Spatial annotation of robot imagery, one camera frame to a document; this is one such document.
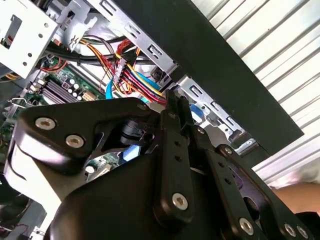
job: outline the bolt hole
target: bolt hole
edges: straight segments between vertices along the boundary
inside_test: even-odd
[[[41,124],[42,126],[47,126],[47,127],[50,126],[50,122],[48,122],[48,121],[42,121],[42,122],[40,122],[40,124]]]
[[[230,181],[229,178],[225,178],[224,181],[225,181],[227,184],[231,185],[231,181]]]
[[[76,139],[76,138],[72,138],[72,139],[70,140],[70,142],[73,143],[73,144],[79,144],[79,140]]]
[[[245,222],[243,225],[244,225],[244,228],[245,228],[245,229],[247,229],[247,230],[250,230],[250,229],[251,229],[251,227],[249,226],[248,223]]]
[[[184,204],[184,200],[181,197],[178,197],[176,201],[182,206]]]
[[[177,160],[178,162],[182,162],[182,158],[181,158],[181,157],[175,156],[174,158],[175,158],[175,160]]]

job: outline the yellow wire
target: yellow wire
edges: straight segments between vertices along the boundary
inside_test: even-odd
[[[118,54],[118,53],[115,53],[116,57],[121,59],[122,57]],[[148,89],[150,89],[152,92],[154,92],[155,94],[163,97],[163,93],[162,92],[159,92],[158,90],[154,89],[149,83],[147,83],[143,78],[141,78],[138,73],[134,70],[134,68],[130,65],[130,64],[127,64],[128,68],[131,70],[131,72],[133,73],[133,75],[139,79],[141,82],[144,83],[145,86],[148,87]]]
[[[8,79],[10,79],[10,80],[17,80],[17,78],[15,78],[15,77],[12,77],[12,76],[9,76],[9,74],[7,74],[7,75],[5,75]]]
[[[8,73],[7,74],[9,77],[14,78],[14,79],[19,79],[20,77],[18,75],[14,75],[13,73]]]
[[[109,68],[105,65],[103,59],[101,58],[101,52],[99,52],[95,47],[93,47],[91,44],[87,43],[86,41],[81,40],[80,43],[86,45],[93,53],[94,55],[99,59],[102,67],[105,69],[105,72],[107,73],[108,78],[112,78],[112,75],[110,75]]]

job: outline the red wire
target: red wire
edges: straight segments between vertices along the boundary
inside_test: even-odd
[[[60,67],[56,69],[53,69],[53,68],[50,68],[50,69],[40,68],[40,69],[49,73],[55,73],[63,69],[66,65],[67,65],[67,61],[65,61]]]
[[[156,98],[155,96],[153,96],[149,90],[143,86],[143,84],[141,84],[138,80],[136,80],[133,76],[131,76],[129,73],[127,73],[126,71],[124,72],[124,74],[129,77],[139,88],[143,89],[145,94],[147,94],[151,99],[153,99],[154,101],[156,102],[159,102],[161,104],[166,104],[166,101],[162,100],[162,99],[159,99],[159,98]]]
[[[130,85],[130,87],[136,92],[140,93],[142,96],[144,96],[150,103],[152,103],[152,100],[149,97],[147,97],[142,91],[138,90],[136,87],[132,85]]]
[[[41,70],[43,70],[43,71],[50,71],[50,70],[54,70],[55,68],[57,68],[57,67],[59,67],[60,66],[60,64],[61,64],[61,58],[59,58],[59,61],[58,61],[58,63],[56,64],[56,65],[54,65],[54,66],[51,66],[51,67],[43,67],[43,68],[41,68]]]

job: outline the screw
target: screw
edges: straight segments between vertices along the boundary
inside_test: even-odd
[[[227,154],[232,154],[232,151],[230,148],[225,147],[224,150],[226,151]]]
[[[70,147],[78,149],[81,148],[85,141],[82,139],[82,137],[78,135],[69,135],[65,139],[66,144],[68,144]]]
[[[188,208],[188,201],[181,193],[176,192],[172,195],[173,204],[180,210],[186,210]]]
[[[43,130],[51,130],[56,127],[55,121],[47,117],[39,117],[37,120],[35,120],[35,125]]]
[[[240,218],[239,220],[240,227],[246,234],[252,236],[254,234],[254,228],[252,227],[251,223],[245,219],[244,217]]]
[[[299,231],[299,233],[305,238],[305,239],[308,239],[309,236],[308,236],[308,233],[300,226],[297,226],[296,227]]]
[[[147,107],[145,105],[142,105],[142,104],[138,104],[137,107],[140,108],[141,110],[146,110],[147,109]]]
[[[198,126],[198,128],[197,128],[197,129],[198,129],[198,132],[199,132],[199,133],[201,133],[201,134],[205,134],[205,130],[203,130],[201,127],[199,127],[199,126]]]
[[[295,230],[293,229],[293,227],[290,226],[288,223],[284,224],[284,228],[292,237],[297,236]]]
[[[169,115],[169,117],[172,118],[172,119],[175,119],[175,118],[176,118],[176,115],[175,115],[174,113],[169,112],[168,115]]]

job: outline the corrugated metal wall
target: corrugated metal wall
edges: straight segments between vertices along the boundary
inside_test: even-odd
[[[305,134],[253,169],[272,185],[320,159],[320,0],[192,1]]]

